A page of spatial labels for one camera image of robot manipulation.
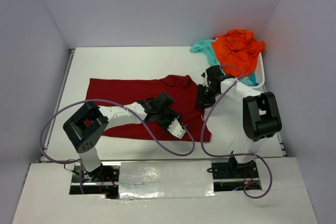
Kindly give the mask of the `dark red t shirt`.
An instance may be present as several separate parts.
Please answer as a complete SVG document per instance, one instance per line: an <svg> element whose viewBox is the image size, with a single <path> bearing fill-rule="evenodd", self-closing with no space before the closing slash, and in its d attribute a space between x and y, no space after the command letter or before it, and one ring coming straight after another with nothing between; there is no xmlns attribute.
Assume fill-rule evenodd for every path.
<svg viewBox="0 0 336 224"><path fill-rule="evenodd" d="M145 105L149 113L145 119L146 125L139 121L134 124L113 127L104 131L107 137L132 138L137 140L151 140L156 137L159 141L175 141L167 129L156 122L152 105L154 99L166 92L172 102L165 101L165 105L180 115L179 122L186 125L189 131L182 137L183 141L195 140L208 143L211 140L210 131L204 127L204 109L196 106L197 84L189 75L168 75L153 80L107 80L91 78L89 81L86 99L94 99L98 106L108 106L108 101L122 105L140 102Z"/></svg>

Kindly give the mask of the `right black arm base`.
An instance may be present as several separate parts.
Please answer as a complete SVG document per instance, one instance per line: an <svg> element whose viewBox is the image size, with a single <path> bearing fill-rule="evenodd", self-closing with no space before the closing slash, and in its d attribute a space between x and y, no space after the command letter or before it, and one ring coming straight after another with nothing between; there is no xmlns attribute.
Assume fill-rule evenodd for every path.
<svg viewBox="0 0 336 224"><path fill-rule="evenodd" d="M214 192L261 190L259 174L254 160L239 164L235 157L214 161L207 172L212 175Z"/></svg>

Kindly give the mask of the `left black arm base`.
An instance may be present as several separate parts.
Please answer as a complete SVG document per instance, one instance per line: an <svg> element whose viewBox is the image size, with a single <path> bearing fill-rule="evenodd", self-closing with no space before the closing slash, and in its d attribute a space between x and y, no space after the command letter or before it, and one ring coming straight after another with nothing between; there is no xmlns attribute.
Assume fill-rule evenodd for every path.
<svg viewBox="0 0 336 224"><path fill-rule="evenodd" d="M80 169L80 164L74 164L72 168L64 165L64 169L71 172L70 195L102 195L107 199L119 198L119 175L120 165L101 164L92 173L88 173L84 168Z"/></svg>

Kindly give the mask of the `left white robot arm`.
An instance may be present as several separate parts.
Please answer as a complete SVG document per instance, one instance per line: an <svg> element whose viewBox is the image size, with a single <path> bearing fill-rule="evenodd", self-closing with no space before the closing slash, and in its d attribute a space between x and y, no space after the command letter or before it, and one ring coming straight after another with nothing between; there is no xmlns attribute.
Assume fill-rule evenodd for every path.
<svg viewBox="0 0 336 224"><path fill-rule="evenodd" d="M173 98L162 92L156 98L116 106L98 106L86 102L64 124L63 130L82 160L84 175L90 181L102 177L103 168L96 144L106 130L124 125L155 122L174 137L181 139L185 130L171 105Z"/></svg>

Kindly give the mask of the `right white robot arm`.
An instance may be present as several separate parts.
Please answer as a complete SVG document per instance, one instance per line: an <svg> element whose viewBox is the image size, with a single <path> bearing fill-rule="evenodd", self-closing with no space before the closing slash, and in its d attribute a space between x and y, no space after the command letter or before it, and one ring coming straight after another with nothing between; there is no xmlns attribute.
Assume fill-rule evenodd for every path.
<svg viewBox="0 0 336 224"><path fill-rule="evenodd" d="M219 65L207 68L202 77L204 83L197 86L196 106L210 110L201 129L201 148L210 157L234 159L228 164L228 171L233 177L240 177L246 172L246 165L257 157L266 139L282 129L276 97L272 92L262 93L246 86L237 77L225 76ZM211 114L225 96L242 106L242 127L247 140L241 151L215 155L209 153L204 146L204 132Z"/></svg>

